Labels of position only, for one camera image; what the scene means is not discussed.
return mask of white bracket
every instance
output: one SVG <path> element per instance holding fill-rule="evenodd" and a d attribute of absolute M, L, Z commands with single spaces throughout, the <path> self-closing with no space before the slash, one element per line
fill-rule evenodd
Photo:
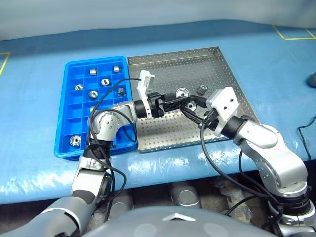
<path fill-rule="evenodd" d="M 140 72 L 139 75 L 139 79 L 140 81 L 138 81 L 138 85 L 137 85 L 137 91 L 138 91 L 138 95 L 140 97 L 140 99 L 142 100 L 144 107 L 146 109 L 146 117 L 147 119 L 151 119 L 152 118 L 152 112 L 150 110 L 149 107 L 149 103 L 147 101 L 147 92 L 151 91 L 149 89 L 149 87 L 151 87 L 151 85 L 154 82 L 154 75 L 150 74 L 149 71 L 146 70 L 142 70 Z"/>
<path fill-rule="evenodd" d="M 215 108 L 218 116 L 218 125 L 214 135 L 219 137 L 228 120 L 236 114 L 239 102 L 232 87 L 216 90 L 206 101 L 209 109 Z"/>

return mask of yellow tape line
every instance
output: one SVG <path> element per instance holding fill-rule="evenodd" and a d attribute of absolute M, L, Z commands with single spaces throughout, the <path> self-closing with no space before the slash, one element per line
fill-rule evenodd
<path fill-rule="evenodd" d="M 296 38 L 287 38 L 285 37 L 281 31 L 275 26 L 272 25 L 272 27 L 276 30 L 276 32 L 278 32 L 278 34 L 284 39 L 284 40 L 316 40 L 316 37 L 313 35 L 313 33 L 309 30 L 306 29 L 305 30 L 312 36 L 312 37 L 296 37 Z"/>
<path fill-rule="evenodd" d="M 0 55 L 5 55 L 5 54 L 7 56 L 5 57 L 5 60 L 4 60 L 3 64 L 2 64 L 2 67 L 0 68 L 0 76 L 1 76 L 1 73 L 3 72 L 3 70 L 4 70 L 4 67 L 5 67 L 5 65 L 6 65 L 11 53 L 10 52 L 8 52 L 8 53 L 0 53 Z"/>

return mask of stainless steel tray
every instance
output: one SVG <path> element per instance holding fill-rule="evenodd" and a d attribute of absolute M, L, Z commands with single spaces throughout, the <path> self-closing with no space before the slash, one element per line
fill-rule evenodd
<path fill-rule="evenodd" d="M 258 122 L 244 93 L 218 47 L 202 48 L 172 53 L 162 53 L 129 57 L 131 78 L 139 77 L 141 70 L 155 75 L 152 92 L 160 94 L 186 88 L 190 95 L 196 95 L 200 84 L 209 89 L 204 97 L 209 97 L 216 89 L 231 86 L 240 103 L 237 115 L 251 116 Z M 132 82 L 133 99 L 139 99 L 137 82 Z M 196 114 L 203 116 L 205 109 L 197 108 Z M 156 151 L 200 143 L 198 126 L 188 120 L 181 111 L 172 111 L 162 118 L 141 119 L 136 124 L 138 149 L 142 152 Z M 205 131 L 205 140 L 215 142 L 227 140 L 216 137 L 210 130 Z"/>

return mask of blue plastic tray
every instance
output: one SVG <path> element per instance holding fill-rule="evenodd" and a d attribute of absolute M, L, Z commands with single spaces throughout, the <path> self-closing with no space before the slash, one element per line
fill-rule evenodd
<path fill-rule="evenodd" d="M 115 73 L 113 66 L 119 65 L 121 71 Z M 96 68 L 97 75 L 92 76 L 90 69 Z M 103 86 L 102 79 L 109 79 L 110 84 Z M 96 105 L 98 99 L 102 97 L 114 83 L 129 78 L 128 65 L 122 56 L 90 59 L 69 62 L 65 66 L 63 87 L 61 92 L 59 116 L 55 138 L 54 153 L 60 158 L 76 160 L 83 153 L 87 137 L 87 121 L 90 115 L 91 106 Z M 75 90 L 75 86 L 83 85 L 82 90 Z M 118 96 L 118 88 L 123 87 L 126 96 Z M 92 90 L 98 91 L 98 99 L 91 99 L 88 93 Z M 115 103 L 132 100 L 130 81 L 124 81 L 116 87 L 99 105 L 98 109 L 105 109 Z M 126 126 L 127 133 L 134 137 L 132 129 Z M 74 135 L 81 136 L 80 146 L 72 146 L 70 138 Z M 124 130 L 121 128 L 113 142 L 111 153 L 121 153 L 135 150 L 136 142 L 130 141 Z"/>

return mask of white wall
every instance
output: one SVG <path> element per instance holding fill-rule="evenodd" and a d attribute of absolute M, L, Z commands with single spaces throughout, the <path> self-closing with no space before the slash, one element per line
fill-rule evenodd
<path fill-rule="evenodd" d="M 0 40 L 212 19 L 315 28 L 316 0 L 0 0 Z"/>

